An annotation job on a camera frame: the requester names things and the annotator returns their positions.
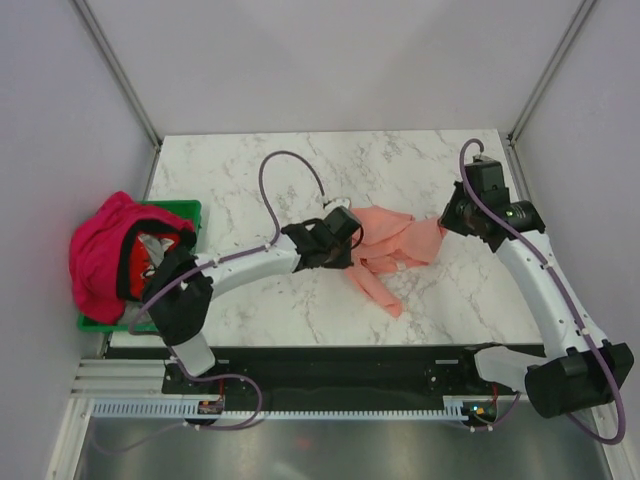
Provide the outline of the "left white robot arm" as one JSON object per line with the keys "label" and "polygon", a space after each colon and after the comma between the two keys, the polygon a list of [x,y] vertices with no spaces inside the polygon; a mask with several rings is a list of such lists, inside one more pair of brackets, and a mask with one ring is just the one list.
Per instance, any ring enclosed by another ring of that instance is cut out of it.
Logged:
{"label": "left white robot arm", "polygon": [[184,248],[167,256],[143,291],[141,311],[184,372],[185,382],[208,393],[219,382],[216,359],[204,337],[209,304],[234,289],[272,276],[315,268],[344,270],[364,227],[339,207],[326,218],[286,225],[261,246],[223,257],[199,257]]}

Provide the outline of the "aluminium frame post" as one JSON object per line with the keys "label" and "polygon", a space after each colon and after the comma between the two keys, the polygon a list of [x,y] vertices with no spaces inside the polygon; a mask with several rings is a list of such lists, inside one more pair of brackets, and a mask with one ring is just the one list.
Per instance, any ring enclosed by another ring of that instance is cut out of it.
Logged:
{"label": "aluminium frame post", "polygon": [[143,106],[133,84],[131,83],[116,51],[111,45],[104,28],[93,11],[90,2],[86,0],[71,0],[71,6],[78,14],[81,22],[88,31],[94,46],[106,64],[118,89],[131,109],[136,121],[145,133],[153,149],[159,152],[163,140],[153,125],[145,107]]}
{"label": "aluminium frame post", "polygon": [[540,76],[536,80],[536,83],[520,110],[513,126],[506,134],[507,144],[511,148],[515,148],[538,105],[543,100],[556,75],[559,73],[561,67],[569,57],[571,50],[577,43],[583,29],[598,5],[598,0],[582,0],[579,2],[578,7],[571,16],[551,56],[546,62]]}

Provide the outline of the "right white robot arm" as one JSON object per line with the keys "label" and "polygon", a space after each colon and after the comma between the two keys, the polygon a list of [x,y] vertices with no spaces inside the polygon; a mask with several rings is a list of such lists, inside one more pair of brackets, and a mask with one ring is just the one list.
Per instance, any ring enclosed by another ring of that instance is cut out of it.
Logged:
{"label": "right white robot arm", "polygon": [[544,354],[477,346],[473,359],[458,368],[460,386],[477,394],[502,384],[526,394],[544,418],[618,400],[633,353],[608,339],[567,285],[535,207],[511,200],[499,162],[479,157],[461,170],[440,224],[481,239],[499,258],[533,315]]}

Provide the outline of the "right aluminium frame post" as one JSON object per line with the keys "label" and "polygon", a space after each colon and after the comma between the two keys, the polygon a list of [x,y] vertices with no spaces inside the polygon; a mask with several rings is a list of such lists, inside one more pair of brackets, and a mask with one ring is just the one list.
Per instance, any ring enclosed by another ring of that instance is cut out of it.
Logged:
{"label": "right aluminium frame post", "polygon": [[577,43],[583,29],[598,5],[598,0],[582,0],[579,2],[578,7],[571,16],[551,56],[546,62],[540,76],[536,80],[536,83],[520,110],[513,126],[506,134],[507,144],[511,148],[515,148],[538,105],[543,100],[556,75],[559,73],[561,67],[569,57],[571,50]]}

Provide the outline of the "magenta t shirt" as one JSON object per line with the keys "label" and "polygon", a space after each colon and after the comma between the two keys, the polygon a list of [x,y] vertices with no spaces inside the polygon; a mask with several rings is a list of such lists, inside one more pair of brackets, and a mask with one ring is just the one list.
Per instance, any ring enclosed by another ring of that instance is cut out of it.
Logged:
{"label": "magenta t shirt", "polygon": [[137,221],[160,220],[173,225],[191,221],[197,235],[200,211],[201,204],[194,200],[141,203],[123,191],[112,194],[71,239],[69,272],[79,311],[96,324],[116,325],[127,301],[116,294],[125,233]]}

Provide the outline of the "peach t shirt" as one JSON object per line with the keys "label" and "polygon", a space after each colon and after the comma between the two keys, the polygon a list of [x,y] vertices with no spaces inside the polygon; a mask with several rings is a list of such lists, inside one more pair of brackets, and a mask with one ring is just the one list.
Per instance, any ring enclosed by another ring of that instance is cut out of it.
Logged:
{"label": "peach t shirt", "polygon": [[380,277],[400,272],[396,260],[404,261],[407,269],[433,264],[446,230],[435,217],[419,220],[379,206],[355,208],[353,213],[364,233],[353,236],[353,265],[345,274],[367,298],[391,317],[398,318],[403,313],[403,303]]}

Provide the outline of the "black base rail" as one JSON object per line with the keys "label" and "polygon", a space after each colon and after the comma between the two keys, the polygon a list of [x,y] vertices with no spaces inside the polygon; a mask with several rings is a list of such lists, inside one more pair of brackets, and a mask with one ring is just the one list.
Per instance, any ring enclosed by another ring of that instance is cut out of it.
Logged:
{"label": "black base rail", "polygon": [[479,378],[464,346],[219,347],[207,381],[165,368],[162,391],[217,394],[232,408],[439,408],[447,396],[493,398],[511,389]]}

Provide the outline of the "left aluminium frame post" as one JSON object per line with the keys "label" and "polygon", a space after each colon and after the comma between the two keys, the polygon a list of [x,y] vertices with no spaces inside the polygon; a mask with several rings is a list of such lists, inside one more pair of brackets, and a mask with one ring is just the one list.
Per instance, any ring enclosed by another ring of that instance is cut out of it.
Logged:
{"label": "left aluminium frame post", "polygon": [[71,6],[78,14],[81,22],[88,31],[94,46],[106,64],[118,89],[131,109],[136,121],[145,133],[153,149],[159,152],[163,140],[153,125],[145,107],[143,106],[133,84],[131,83],[116,51],[111,45],[104,28],[93,11],[90,2],[86,0],[71,0]]}

